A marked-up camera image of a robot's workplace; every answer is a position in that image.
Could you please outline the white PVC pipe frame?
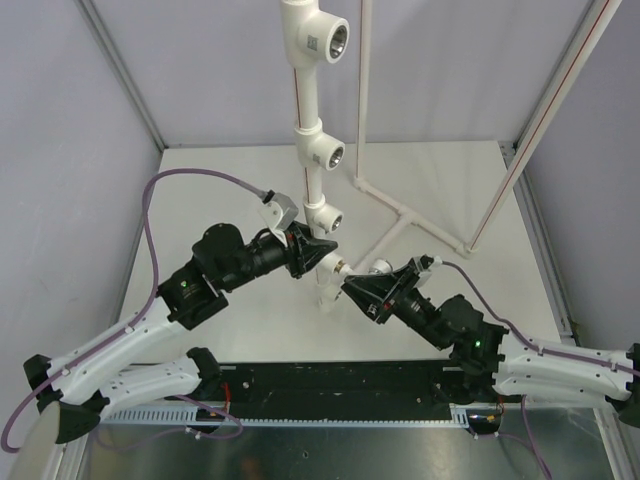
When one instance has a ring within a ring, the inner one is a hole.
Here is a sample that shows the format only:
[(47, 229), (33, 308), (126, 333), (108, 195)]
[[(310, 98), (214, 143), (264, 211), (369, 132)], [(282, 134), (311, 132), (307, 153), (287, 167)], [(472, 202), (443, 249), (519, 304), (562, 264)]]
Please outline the white PVC pipe frame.
[[(317, 1), (278, 5), (292, 79), (301, 213), (319, 235), (344, 218), (327, 174), (355, 160), (352, 185), (392, 213), (359, 260), (415, 227), (474, 255), (613, 17), (619, 1)], [(364, 173), (375, 140), (506, 146), (507, 166), (469, 219), (438, 225)]]

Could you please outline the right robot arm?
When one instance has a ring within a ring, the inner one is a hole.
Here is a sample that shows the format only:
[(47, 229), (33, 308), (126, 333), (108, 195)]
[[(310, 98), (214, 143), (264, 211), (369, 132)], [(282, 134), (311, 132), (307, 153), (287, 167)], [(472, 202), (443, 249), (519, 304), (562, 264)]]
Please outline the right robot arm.
[(342, 292), (376, 324), (399, 319), (438, 350), (446, 350), (460, 383), (445, 393), (461, 403), (498, 398), (609, 406), (639, 425), (639, 347), (598, 350), (545, 341), (456, 294), (434, 305), (419, 288), (442, 262), (423, 255), (397, 270), (348, 275)]

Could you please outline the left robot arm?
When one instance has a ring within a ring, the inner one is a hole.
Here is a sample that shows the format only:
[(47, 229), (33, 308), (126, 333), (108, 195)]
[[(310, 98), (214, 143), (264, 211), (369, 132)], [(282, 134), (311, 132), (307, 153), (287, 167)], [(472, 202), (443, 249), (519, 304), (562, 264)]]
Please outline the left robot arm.
[(244, 242), (239, 229), (218, 223), (193, 245), (192, 258), (154, 291), (142, 315), (104, 331), (69, 354), (37, 354), (23, 368), (37, 408), (59, 406), (55, 441), (64, 444), (91, 432), (111, 414), (165, 397), (208, 400), (222, 390), (221, 368), (211, 351), (194, 347), (177, 360), (131, 371), (145, 350), (186, 334), (227, 307), (227, 294), (285, 268), (299, 279), (338, 247), (293, 222), (278, 238), (268, 229)]

